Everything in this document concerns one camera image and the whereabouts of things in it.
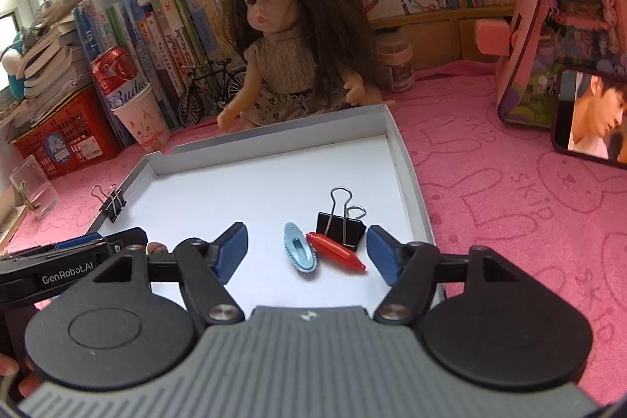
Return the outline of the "person left hand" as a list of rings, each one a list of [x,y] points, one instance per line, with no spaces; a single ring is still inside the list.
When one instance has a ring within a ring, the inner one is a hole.
[[[9,393],[14,385],[17,385],[21,397],[29,397],[40,386],[40,379],[33,370],[34,366],[29,358],[25,359],[25,367],[28,368],[28,374],[19,376],[19,363],[3,353],[0,354],[2,402],[9,402]]]

